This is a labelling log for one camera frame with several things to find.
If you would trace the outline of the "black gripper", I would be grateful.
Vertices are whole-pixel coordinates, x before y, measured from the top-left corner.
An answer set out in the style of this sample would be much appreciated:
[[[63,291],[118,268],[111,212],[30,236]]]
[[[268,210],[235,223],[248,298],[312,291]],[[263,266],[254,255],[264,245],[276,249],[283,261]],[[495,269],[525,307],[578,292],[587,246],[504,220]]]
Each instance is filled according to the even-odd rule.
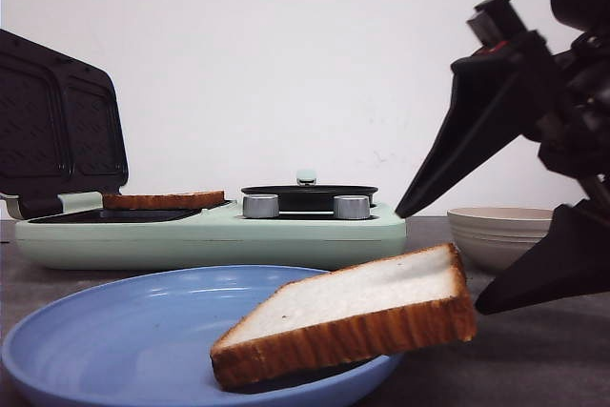
[[[468,20],[481,47],[451,65],[449,110],[399,216],[428,207],[521,134],[540,143],[547,169],[608,201],[609,29],[595,25],[554,55],[511,1],[485,0]]]

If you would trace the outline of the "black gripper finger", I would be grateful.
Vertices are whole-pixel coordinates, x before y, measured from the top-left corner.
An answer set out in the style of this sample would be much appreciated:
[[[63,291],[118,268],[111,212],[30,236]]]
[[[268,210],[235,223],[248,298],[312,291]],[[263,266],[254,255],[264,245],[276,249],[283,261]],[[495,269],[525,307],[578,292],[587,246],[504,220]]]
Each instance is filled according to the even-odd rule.
[[[609,212],[593,203],[560,205],[548,234],[480,293],[476,309],[496,314],[609,291]]]

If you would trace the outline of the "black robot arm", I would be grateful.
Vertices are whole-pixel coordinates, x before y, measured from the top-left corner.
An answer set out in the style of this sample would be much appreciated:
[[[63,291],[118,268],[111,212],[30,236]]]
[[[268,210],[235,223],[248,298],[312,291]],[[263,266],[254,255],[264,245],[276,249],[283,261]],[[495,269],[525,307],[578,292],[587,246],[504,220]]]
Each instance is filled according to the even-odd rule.
[[[452,64],[449,110],[396,207],[419,212],[518,136],[580,184],[582,201],[556,207],[548,234],[478,296],[484,315],[609,288],[609,0],[550,2],[579,32],[557,54],[511,0],[476,6],[468,24],[480,46]]]

